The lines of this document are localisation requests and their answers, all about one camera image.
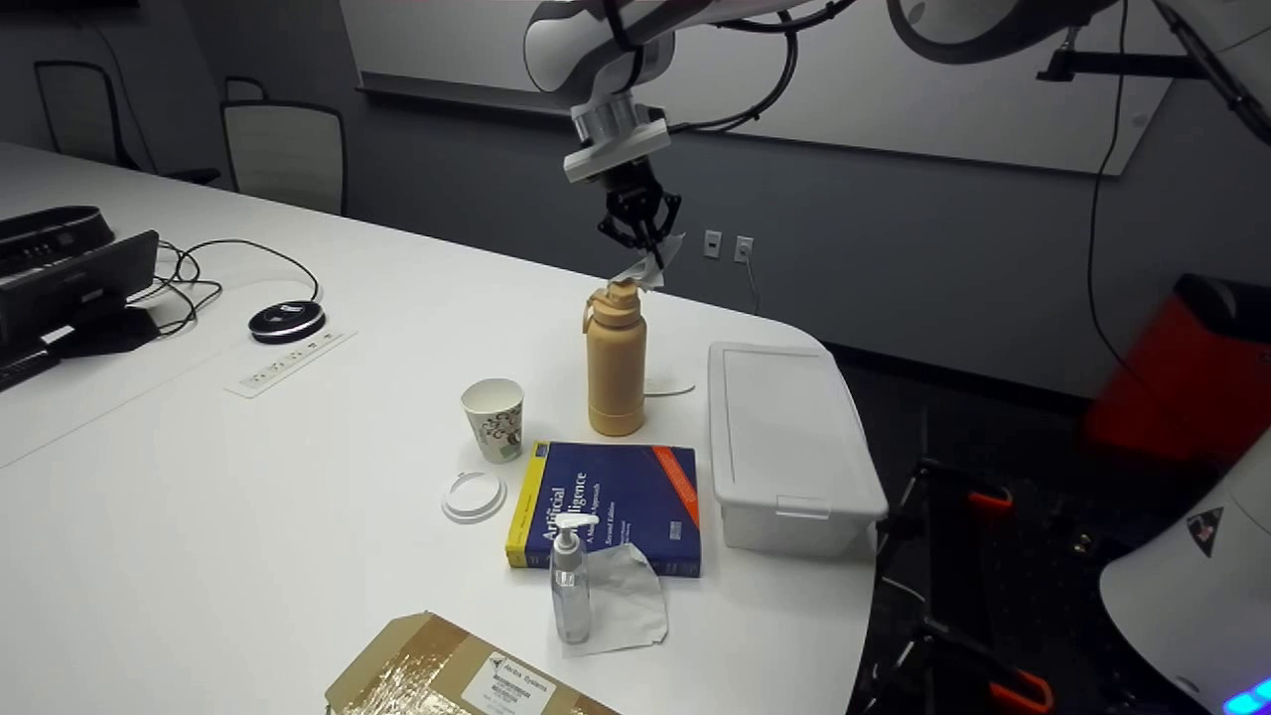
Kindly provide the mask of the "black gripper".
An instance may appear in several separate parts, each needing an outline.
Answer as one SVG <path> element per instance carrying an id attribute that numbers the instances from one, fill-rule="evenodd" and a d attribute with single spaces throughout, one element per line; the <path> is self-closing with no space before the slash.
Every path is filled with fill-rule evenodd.
<path id="1" fill-rule="evenodd" d="M 602 174 L 602 240 L 622 249 L 651 249 L 656 266 L 668 266 L 663 243 L 673 232 L 683 194 L 668 194 L 647 158 L 622 163 Z"/>

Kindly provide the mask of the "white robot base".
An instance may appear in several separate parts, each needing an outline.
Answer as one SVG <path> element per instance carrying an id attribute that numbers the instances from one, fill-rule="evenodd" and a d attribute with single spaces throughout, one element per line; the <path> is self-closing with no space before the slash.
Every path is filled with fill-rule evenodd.
<path id="1" fill-rule="evenodd" d="M 1101 572 L 1123 645 L 1207 715 L 1271 715 L 1271 429 Z"/>

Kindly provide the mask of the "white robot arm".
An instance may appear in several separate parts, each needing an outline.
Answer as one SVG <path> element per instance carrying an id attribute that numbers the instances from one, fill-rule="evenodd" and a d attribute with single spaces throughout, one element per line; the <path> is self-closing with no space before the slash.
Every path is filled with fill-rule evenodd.
<path id="1" fill-rule="evenodd" d="M 758 121 L 794 81 L 798 40 L 839 20 L 857 0 L 533 0 L 518 27 L 529 86 L 557 104 L 577 150 L 566 182 L 602 186 L 598 233 L 663 257 L 683 200 L 656 180 L 651 154 L 673 122 L 640 98 L 683 58 L 683 40 L 702 27 L 778 36 L 780 81 L 733 122 Z M 892 36 L 927 65 L 987 65 L 1077 33 L 1113 0 L 880 0 Z M 1069 53 L 1077 72 L 1199 76 L 1254 131 L 1271 131 L 1271 4 L 1268 0 L 1142 0 L 1175 36 L 1175 57 Z"/>

